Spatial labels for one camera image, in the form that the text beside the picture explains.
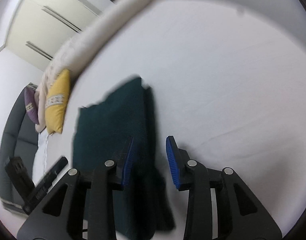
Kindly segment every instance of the white bed sheet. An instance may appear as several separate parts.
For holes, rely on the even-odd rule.
[[[46,173],[48,132],[44,129],[38,134],[38,149],[35,154],[32,170],[32,181],[35,186]]]
[[[132,74],[155,96],[157,164],[177,225],[168,239],[183,238],[188,197],[172,183],[168,135],[205,166],[232,167],[285,235],[306,207],[305,49],[275,24],[234,5],[158,0],[78,79],[63,133],[49,138],[47,168],[60,155],[71,160],[78,108],[100,102]]]

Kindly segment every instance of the black object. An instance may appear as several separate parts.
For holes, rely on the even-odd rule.
[[[115,227],[130,240],[151,239],[155,231],[170,231],[174,220],[165,180],[155,167],[156,130],[152,90],[139,77],[119,86],[104,102],[80,109],[73,142],[73,168],[93,171],[112,159],[129,135],[139,151],[134,155],[130,185],[113,191]],[[85,219],[88,220],[89,196]]]
[[[31,178],[37,144],[38,133],[26,113],[22,90],[8,116],[0,144],[0,199],[8,210],[25,214],[20,209],[24,201],[6,174],[5,164],[10,158],[21,157]]]
[[[61,157],[35,187],[33,181],[28,176],[27,169],[21,157],[14,157],[9,160],[5,167],[5,171],[17,192],[24,200],[23,210],[27,215],[29,215],[43,197],[46,196],[47,191],[52,186],[52,182],[67,164],[67,159]]]
[[[231,169],[208,169],[191,160],[179,149],[173,136],[166,140],[166,151],[174,184],[189,190],[184,240],[212,239],[210,188],[215,189],[218,214],[218,240],[280,240],[282,234],[243,180]]]
[[[88,239],[116,239],[112,191],[128,185],[137,150],[130,137],[116,159],[101,163],[93,172],[70,169],[32,211],[17,239],[82,239],[87,189],[91,189]]]
[[[293,228],[284,236],[283,240],[306,240],[306,209]]]

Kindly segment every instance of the dark green towel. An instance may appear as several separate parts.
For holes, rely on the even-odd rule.
[[[172,230],[173,216],[165,181],[154,166],[156,131],[153,96],[137,77],[107,99],[80,109],[73,143],[73,167],[91,171],[120,151],[128,136],[140,145],[129,186],[113,191],[116,230],[131,240],[152,238],[156,230]]]

